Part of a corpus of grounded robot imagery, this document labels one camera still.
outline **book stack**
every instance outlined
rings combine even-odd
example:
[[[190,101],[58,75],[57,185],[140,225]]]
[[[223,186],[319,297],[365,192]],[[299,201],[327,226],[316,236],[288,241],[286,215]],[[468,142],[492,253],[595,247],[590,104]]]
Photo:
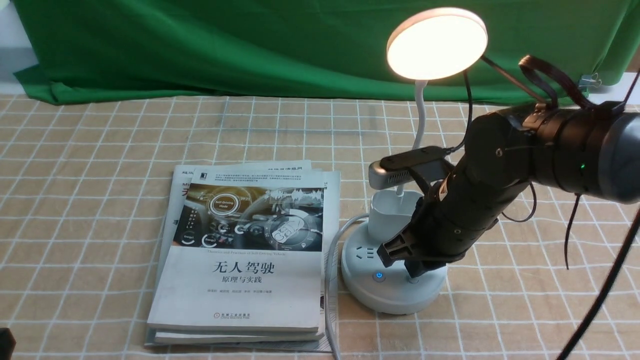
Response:
[[[176,166],[146,345],[330,352],[339,201],[340,173],[308,160]]]

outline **lamp base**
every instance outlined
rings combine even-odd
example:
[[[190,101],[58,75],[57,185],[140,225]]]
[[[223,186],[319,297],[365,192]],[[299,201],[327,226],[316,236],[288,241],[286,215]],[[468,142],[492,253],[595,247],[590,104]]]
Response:
[[[447,277],[439,268],[411,279],[402,261],[385,268],[376,254],[380,242],[369,235],[369,221],[360,224],[342,248],[342,277],[364,306],[379,313],[406,315],[432,303]]]

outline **round led light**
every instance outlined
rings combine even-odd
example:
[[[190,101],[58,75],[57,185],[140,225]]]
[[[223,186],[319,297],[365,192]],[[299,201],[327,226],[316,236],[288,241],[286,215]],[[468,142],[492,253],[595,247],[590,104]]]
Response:
[[[400,24],[387,42],[387,63],[398,75],[435,80],[455,75],[484,53],[488,35],[476,14],[460,8],[435,8]]]

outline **white cup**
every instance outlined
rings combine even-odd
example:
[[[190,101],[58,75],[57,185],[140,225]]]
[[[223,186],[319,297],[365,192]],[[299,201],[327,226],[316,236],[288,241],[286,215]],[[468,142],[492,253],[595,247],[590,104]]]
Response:
[[[371,240],[382,244],[402,230],[415,210],[415,203],[422,193],[406,190],[397,195],[395,190],[382,190],[371,197],[367,229]]]

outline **green cloth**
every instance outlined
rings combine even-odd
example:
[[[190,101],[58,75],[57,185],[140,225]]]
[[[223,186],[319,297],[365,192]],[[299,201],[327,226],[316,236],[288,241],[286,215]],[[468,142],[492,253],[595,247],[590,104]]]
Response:
[[[486,55],[543,58],[576,81],[621,77],[640,44],[640,0],[15,0],[39,65],[16,73],[52,104],[174,95],[410,100],[387,67],[387,38],[427,8],[476,12]],[[529,101],[486,64],[469,71],[475,100]],[[467,98],[462,76],[433,81],[428,101]]]

